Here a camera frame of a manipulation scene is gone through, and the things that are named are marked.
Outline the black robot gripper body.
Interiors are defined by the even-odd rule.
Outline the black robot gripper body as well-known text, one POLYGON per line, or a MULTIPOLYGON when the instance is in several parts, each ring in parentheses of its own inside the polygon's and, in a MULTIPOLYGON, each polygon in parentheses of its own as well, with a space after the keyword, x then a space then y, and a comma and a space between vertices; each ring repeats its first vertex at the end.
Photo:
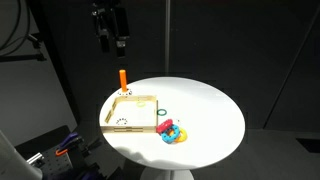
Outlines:
POLYGON ((130 37, 126 9, 120 2, 94 2, 91 15, 98 37, 110 34, 118 39, 130 37))

